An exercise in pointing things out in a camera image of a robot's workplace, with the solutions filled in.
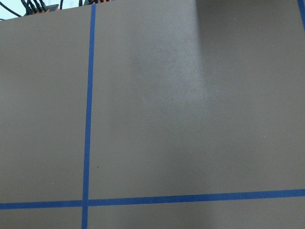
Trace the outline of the black usb hub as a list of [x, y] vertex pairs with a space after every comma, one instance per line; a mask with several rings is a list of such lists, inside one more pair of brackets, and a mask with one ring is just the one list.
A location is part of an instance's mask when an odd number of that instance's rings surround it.
[[88, 5], [106, 3], [106, 2], [110, 2], [110, 1], [112, 1], [112, 0], [88, 0]]
[[21, 0], [25, 8], [25, 16], [60, 10], [59, 4], [47, 6], [42, 0]]

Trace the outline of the black usb hub left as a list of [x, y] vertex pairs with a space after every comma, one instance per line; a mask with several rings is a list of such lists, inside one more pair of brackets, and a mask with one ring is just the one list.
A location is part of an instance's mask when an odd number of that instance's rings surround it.
[[25, 16], [60, 10], [59, 4], [47, 6], [42, 0], [21, 0], [25, 8]]

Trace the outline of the black usb hub right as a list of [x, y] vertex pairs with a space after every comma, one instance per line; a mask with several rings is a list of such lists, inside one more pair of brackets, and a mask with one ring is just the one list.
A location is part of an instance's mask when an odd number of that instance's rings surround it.
[[106, 3], [106, 2], [110, 2], [110, 1], [112, 1], [112, 0], [88, 0], [88, 5]]

